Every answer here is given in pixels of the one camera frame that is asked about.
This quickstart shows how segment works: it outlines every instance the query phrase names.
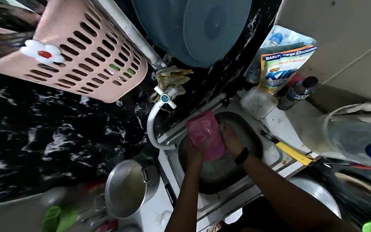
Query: yellow handle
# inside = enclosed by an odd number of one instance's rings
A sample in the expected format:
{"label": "yellow handle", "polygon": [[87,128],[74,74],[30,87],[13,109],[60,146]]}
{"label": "yellow handle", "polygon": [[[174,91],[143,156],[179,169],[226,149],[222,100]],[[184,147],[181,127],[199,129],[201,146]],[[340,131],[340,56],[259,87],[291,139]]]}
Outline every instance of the yellow handle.
{"label": "yellow handle", "polygon": [[314,158],[299,153],[283,142],[276,143],[276,146],[303,165],[309,165],[312,161],[316,161]]}

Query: white flexible hose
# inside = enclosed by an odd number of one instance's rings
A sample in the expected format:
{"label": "white flexible hose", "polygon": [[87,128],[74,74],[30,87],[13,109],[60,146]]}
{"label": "white flexible hose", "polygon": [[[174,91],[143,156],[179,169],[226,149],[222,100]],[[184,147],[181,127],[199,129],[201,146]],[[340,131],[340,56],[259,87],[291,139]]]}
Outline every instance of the white flexible hose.
{"label": "white flexible hose", "polygon": [[176,148],[175,144],[171,145],[161,145],[158,143],[158,141],[154,137],[154,119],[157,115],[158,111],[160,110],[160,107],[164,105],[164,102],[162,100],[158,101],[151,109],[150,114],[148,115],[147,119],[147,134],[148,139],[150,140],[151,144],[155,146],[158,149],[162,150],[174,150]]}

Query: pink cup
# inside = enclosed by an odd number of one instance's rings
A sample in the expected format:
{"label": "pink cup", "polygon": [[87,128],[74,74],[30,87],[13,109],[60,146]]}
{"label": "pink cup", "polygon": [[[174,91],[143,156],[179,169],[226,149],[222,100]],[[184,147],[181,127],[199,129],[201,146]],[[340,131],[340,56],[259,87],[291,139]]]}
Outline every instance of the pink cup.
{"label": "pink cup", "polygon": [[193,146],[202,146],[206,141],[209,147],[203,155],[203,161],[213,161],[226,152],[219,124],[211,111],[206,111],[185,123]]}

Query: hand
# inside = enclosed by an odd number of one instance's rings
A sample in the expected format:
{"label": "hand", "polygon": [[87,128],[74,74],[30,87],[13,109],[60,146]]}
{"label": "hand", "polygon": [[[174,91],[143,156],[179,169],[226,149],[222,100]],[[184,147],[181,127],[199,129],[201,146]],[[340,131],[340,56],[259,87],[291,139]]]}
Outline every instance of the hand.
{"label": "hand", "polygon": [[208,142],[205,142],[200,147],[194,147],[191,138],[187,135],[187,169],[200,173],[203,168],[203,154],[208,146]]}
{"label": "hand", "polygon": [[221,124],[220,128],[223,132],[223,139],[227,150],[234,156],[237,157],[244,150],[244,146],[241,143],[240,137],[231,128],[229,124]]}

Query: red flower center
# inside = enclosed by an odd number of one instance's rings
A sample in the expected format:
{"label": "red flower center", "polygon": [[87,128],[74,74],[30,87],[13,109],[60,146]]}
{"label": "red flower center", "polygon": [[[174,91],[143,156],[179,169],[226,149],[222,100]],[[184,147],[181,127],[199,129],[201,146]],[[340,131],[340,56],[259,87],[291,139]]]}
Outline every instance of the red flower center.
{"label": "red flower center", "polygon": [[44,58],[47,58],[47,59],[50,58],[50,57],[52,57],[51,53],[46,52],[46,51],[38,51],[38,55],[40,55],[40,56],[42,56]]}

